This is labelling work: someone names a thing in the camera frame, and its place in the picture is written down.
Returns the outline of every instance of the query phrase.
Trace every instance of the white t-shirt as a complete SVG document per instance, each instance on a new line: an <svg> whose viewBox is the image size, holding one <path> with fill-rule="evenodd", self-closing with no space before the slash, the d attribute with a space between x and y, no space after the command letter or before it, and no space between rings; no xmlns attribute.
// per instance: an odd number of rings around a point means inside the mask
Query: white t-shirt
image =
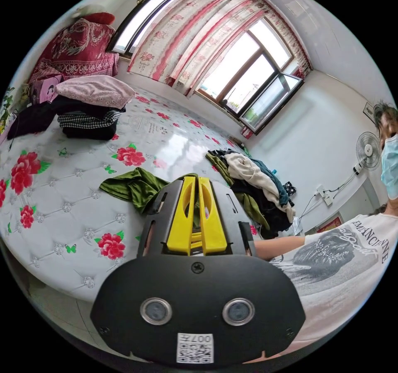
<svg viewBox="0 0 398 373"><path fill-rule="evenodd" d="M359 215L338 228L306 236L305 244L270 262L295 285L306 321L282 355L337 329L378 285L398 239L398 217Z"/></svg>

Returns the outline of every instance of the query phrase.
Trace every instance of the curtain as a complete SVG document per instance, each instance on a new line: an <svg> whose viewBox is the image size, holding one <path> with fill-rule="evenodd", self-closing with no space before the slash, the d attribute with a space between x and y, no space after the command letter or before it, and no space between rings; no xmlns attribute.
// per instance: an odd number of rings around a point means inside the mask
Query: curtain
<svg viewBox="0 0 398 373"><path fill-rule="evenodd" d="M174 0L143 35L129 67L191 96L252 25L267 17L303 72L309 61L283 19L264 0Z"/></svg>

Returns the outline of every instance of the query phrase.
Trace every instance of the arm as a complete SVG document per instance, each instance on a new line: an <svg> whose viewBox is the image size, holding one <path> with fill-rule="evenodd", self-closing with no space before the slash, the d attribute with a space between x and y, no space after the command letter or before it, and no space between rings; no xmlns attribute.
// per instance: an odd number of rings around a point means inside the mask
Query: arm
<svg viewBox="0 0 398 373"><path fill-rule="evenodd" d="M271 240L255 240L257 256L263 260L269 261L274 257L286 254L298 247L304 246L305 237L289 236L275 238Z"/></svg>
<svg viewBox="0 0 398 373"><path fill-rule="evenodd" d="M267 359L272 359L272 358L277 358L278 356L281 356L281 354L277 353L276 355L270 356L269 358L265 357L265 352L263 351L261 353L261 356L257 359L253 359L252 361L248 361L248 362L243 362L245 363L256 363L256 362L262 362L262 361L266 361Z"/></svg>

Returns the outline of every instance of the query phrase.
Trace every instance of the camera lens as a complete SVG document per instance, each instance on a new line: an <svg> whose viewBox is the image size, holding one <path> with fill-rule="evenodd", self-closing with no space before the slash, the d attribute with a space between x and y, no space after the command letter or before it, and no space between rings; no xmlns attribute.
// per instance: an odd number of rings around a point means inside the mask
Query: camera lens
<svg viewBox="0 0 398 373"><path fill-rule="evenodd" d="M223 308L223 318L231 326L242 326L250 322L254 313L254 305L245 298L234 298Z"/></svg>
<svg viewBox="0 0 398 373"><path fill-rule="evenodd" d="M141 304L140 313L143 319L154 325L167 323L172 316L170 304L161 298L148 298Z"/></svg>

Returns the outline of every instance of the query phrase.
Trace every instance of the red bedspread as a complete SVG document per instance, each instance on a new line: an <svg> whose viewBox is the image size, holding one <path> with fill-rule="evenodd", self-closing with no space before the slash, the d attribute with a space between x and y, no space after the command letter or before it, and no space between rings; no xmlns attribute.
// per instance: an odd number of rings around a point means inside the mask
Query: red bedspread
<svg viewBox="0 0 398 373"><path fill-rule="evenodd" d="M117 74L119 54L105 52L115 29L79 19L61 30L47 45L28 83L62 74L72 77Z"/></svg>

